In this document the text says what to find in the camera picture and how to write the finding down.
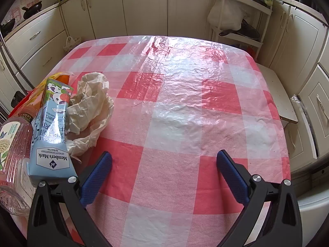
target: crumpled paper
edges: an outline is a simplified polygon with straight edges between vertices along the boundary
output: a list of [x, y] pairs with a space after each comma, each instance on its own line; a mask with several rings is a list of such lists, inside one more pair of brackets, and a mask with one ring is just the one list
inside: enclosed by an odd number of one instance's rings
[[96, 146], [100, 133], [112, 116], [114, 105], [107, 95], [109, 82], [104, 74], [91, 72], [78, 82], [77, 94], [70, 99], [66, 109], [65, 142], [70, 156], [78, 156]]

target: plastic table cover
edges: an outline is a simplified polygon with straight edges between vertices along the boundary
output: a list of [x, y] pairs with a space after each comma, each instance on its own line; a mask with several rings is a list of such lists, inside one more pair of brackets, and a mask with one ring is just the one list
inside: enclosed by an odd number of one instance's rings
[[[50, 74], [60, 71], [74, 74], [75, 90], [88, 72], [110, 82], [113, 116], [82, 160], [112, 154], [112, 171], [87, 210], [114, 247], [216, 246], [243, 208], [216, 169], [221, 149], [265, 181], [290, 178], [278, 111], [243, 50], [191, 38], [114, 37], [82, 43]], [[15, 220], [26, 234], [26, 221]]]

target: wicker basket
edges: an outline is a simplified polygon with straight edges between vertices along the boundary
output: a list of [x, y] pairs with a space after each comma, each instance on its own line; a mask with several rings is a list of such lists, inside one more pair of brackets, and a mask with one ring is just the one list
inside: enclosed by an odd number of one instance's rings
[[63, 46], [64, 51], [68, 54], [73, 48], [81, 44], [81, 37], [73, 39], [71, 36], [67, 37], [66, 45]]

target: plastic bottle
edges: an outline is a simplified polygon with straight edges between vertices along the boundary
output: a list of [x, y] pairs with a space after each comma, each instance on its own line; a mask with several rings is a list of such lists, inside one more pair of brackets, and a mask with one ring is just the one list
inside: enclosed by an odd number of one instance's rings
[[27, 174], [27, 162], [37, 111], [24, 108], [0, 127], [0, 205], [10, 214], [27, 216], [35, 188]]

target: cabinet handle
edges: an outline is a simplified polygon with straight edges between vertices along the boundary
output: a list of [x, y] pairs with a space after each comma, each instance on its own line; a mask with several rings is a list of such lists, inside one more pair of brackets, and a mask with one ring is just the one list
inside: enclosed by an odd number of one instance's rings
[[83, 0], [81, 0], [81, 7], [85, 11], [86, 10], [85, 5], [82, 2], [83, 2]]
[[91, 8], [91, 3], [90, 3], [90, 0], [87, 0], [87, 5], [89, 6], [89, 8]]
[[288, 136], [289, 136], [290, 142], [291, 142], [291, 144], [292, 144], [292, 146], [293, 146], [293, 149], [296, 149], [296, 145], [295, 145], [295, 143], [292, 141], [292, 136], [291, 136], [290, 131], [288, 131]]
[[322, 102], [321, 102], [320, 97], [319, 97], [318, 94], [316, 95], [316, 99], [317, 99], [317, 101], [318, 101], [318, 103], [320, 105], [320, 108], [321, 108], [321, 110], [322, 110], [323, 114], [325, 115], [325, 117], [327, 119], [327, 122], [328, 122], [329, 121], [329, 117], [328, 117], [328, 115], [327, 115], [327, 113], [326, 113], [326, 111], [324, 109], [324, 105], [322, 104]]
[[46, 63], [45, 64], [43, 64], [42, 65], [42, 67], [44, 67], [51, 59], [52, 59], [53, 57], [51, 57], [50, 59], [48, 59], [47, 61], [46, 61]]
[[282, 12], [281, 18], [280, 18], [280, 29], [282, 29], [282, 19], [283, 19], [283, 15], [287, 14], [286, 11]]
[[289, 23], [290, 17], [292, 17], [292, 19], [293, 19], [293, 14], [290, 14], [289, 17], [288, 17], [288, 19], [287, 19], [286, 32], [288, 32], [288, 23]]
[[34, 34], [34, 35], [30, 38], [30, 40], [32, 40], [32, 39], [34, 39], [35, 37], [37, 37], [37, 36], [40, 34], [40, 32], [41, 32], [41, 31], [38, 31], [36, 34]]
[[5, 65], [3, 64], [2, 60], [0, 59], [0, 63], [1, 63], [1, 66], [2, 66], [2, 70], [5, 71]]

